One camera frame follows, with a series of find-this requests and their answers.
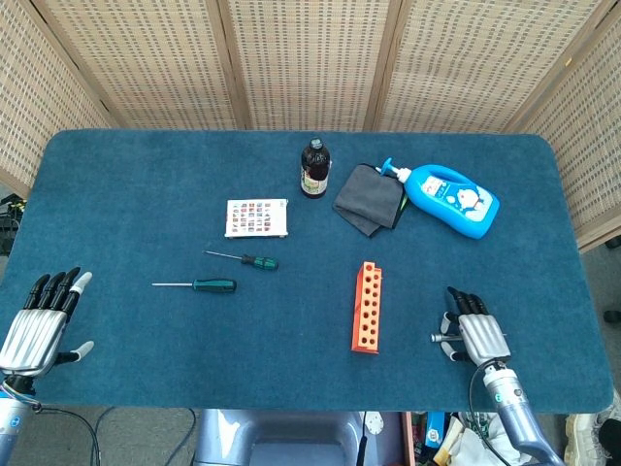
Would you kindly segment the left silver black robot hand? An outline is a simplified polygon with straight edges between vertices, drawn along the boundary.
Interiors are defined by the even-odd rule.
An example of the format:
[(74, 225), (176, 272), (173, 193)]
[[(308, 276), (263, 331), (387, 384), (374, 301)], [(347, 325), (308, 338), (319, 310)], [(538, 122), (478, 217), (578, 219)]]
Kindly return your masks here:
[(32, 286), (1, 348), (1, 372), (39, 378), (53, 366), (79, 362), (93, 349), (86, 341), (77, 349), (59, 350), (62, 337), (92, 274), (79, 267), (55, 276), (45, 274)]

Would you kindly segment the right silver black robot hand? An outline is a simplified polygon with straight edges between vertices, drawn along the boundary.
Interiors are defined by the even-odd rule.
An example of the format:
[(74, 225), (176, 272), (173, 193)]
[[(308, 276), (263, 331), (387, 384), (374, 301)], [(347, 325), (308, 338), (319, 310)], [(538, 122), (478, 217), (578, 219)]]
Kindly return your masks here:
[[(511, 353), (506, 337), (482, 299), (452, 286), (447, 288), (447, 293), (455, 302), (458, 313), (445, 312), (442, 317), (440, 346), (444, 354), (451, 361), (472, 362), (476, 367), (489, 361), (509, 361)], [(451, 340), (445, 339), (451, 327), (459, 330), (458, 341), (464, 344), (464, 350), (455, 349)]]

